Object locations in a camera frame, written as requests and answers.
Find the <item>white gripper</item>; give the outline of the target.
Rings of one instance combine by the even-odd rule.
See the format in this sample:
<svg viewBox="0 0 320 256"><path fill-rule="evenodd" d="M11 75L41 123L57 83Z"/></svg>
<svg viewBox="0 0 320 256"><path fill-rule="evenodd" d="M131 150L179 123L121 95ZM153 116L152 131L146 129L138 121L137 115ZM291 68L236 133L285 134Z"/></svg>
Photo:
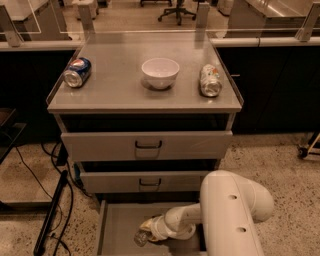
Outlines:
<svg viewBox="0 0 320 256"><path fill-rule="evenodd" d="M145 220L139 226L139 229L152 233L147 236L150 242L158 242L168 238L188 240L194 235L196 225L185 223L177 216L168 217L167 215L160 215Z"/></svg>

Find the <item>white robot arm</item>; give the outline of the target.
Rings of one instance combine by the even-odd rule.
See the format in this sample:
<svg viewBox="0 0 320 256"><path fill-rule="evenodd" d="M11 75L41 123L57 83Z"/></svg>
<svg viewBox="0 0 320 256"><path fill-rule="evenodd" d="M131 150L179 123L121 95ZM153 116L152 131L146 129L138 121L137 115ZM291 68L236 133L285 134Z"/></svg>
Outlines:
<svg viewBox="0 0 320 256"><path fill-rule="evenodd" d="M264 256L254 224L268 220L273 210L273 197L264 186L229 171L213 171L202 181L199 203L146 220L134 241L143 246L168 238L188 240L200 224L208 256Z"/></svg>

